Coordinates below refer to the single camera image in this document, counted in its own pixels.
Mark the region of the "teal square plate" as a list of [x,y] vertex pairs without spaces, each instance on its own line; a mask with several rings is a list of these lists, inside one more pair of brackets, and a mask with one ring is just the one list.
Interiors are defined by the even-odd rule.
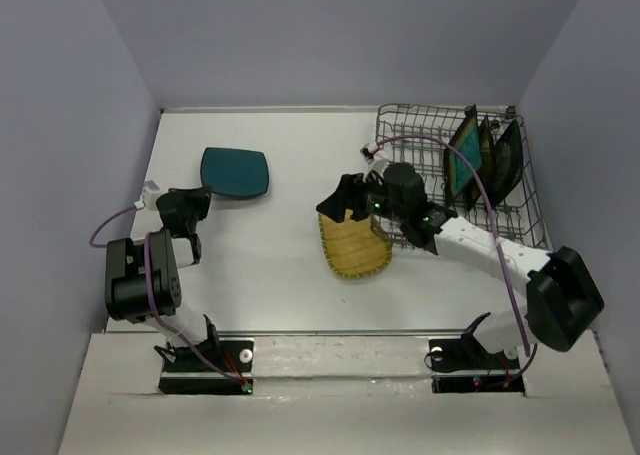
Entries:
[[269,167],[263,152],[207,147],[200,162],[200,180],[216,195],[252,199],[267,193]]

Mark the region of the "yellow square plate black rim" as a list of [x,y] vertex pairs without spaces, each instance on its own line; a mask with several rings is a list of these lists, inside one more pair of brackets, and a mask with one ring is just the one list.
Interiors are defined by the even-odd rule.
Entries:
[[[477,173],[486,193],[490,194],[491,183],[495,172],[496,157],[490,121],[487,116],[484,117],[479,126],[479,144],[482,165],[477,170]],[[481,197],[482,194],[479,185],[475,180],[472,180],[467,186],[464,194],[465,209],[468,212],[471,212]]]

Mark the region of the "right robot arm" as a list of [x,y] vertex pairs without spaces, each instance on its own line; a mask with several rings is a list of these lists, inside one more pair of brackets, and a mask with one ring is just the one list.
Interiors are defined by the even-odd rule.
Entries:
[[429,200],[422,177],[407,163],[391,163],[381,173],[342,175],[316,210],[337,223],[371,216],[395,222],[413,247],[475,268],[523,297],[523,305],[481,314],[465,329],[460,354],[470,366],[482,367],[499,352],[531,344],[567,352],[604,308],[577,251],[548,251],[494,236]]

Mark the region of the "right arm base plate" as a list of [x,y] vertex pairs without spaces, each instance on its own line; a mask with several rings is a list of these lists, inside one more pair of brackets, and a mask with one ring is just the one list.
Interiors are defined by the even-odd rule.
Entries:
[[423,363],[431,373],[434,394],[525,394],[517,357],[508,358],[503,352],[486,354],[482,351],[469,355],[461,346],[460,338],[429,340]]

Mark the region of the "teal plate black rim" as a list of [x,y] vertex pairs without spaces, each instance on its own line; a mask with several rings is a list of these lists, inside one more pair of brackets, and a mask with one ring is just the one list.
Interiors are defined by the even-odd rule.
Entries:
[[465,110],[465,118],[443,153],[445,205],[452,206],[482,167],[478,114],[475,105]]

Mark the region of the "black floral plate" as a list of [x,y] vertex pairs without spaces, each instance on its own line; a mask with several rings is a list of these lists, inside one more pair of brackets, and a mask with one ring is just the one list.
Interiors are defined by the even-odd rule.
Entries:
[[518,122],[512,120],[495,145],[496,165],[491,187],[491,204],[501,204],[522,177],[523,145]]

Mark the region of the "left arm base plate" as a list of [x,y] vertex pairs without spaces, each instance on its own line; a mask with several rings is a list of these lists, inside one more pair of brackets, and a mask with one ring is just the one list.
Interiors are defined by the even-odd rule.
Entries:
[[222,338],[221,350],[199,346],[201,353],[222,373],[202,362],[188,347],[166,342],[155,346],[162,360],[158,389],[165,395],[251,396],[254,340]]

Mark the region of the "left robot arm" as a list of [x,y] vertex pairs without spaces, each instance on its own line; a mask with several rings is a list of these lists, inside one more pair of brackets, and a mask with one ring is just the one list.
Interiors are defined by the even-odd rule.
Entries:
[[205,314],[193,311],[183,301],[179,270],[197,265],[202,243],[197,225],[208,216],[212,191],[208,186],[193,189],[159,189],[149,182],[131,206],[118,215],[150,212],[161,227],[142,238],[96,242],[93,248],[106,250],[105,306],[116,321],[145,324],[167,337],[169,349],[159,353],[175,363],[187,356],[195,367],[209,370],[221,358],[222,347],[215,325]]

